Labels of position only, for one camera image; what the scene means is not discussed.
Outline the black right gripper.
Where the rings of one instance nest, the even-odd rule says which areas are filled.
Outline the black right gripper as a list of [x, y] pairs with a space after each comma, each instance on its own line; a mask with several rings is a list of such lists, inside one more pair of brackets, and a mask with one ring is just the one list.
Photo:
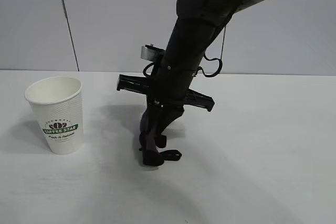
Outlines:
[[[192, 71], [160, 69], [155, 63], [143, 69], [143, 76], [127, 76], [120, 74], [117, 90], [145, 95], [148, 100], [145, 118], [145, 140], [155, 140], [158, 148], [166, 147], [166, 136], [163, 131], [184, 113], [184, 105], [191, 105], [212, 110], [215, 102], [212, 97], [190, 89], [195, 73]], [[159, 113], [156, 105], [164, 106]]]

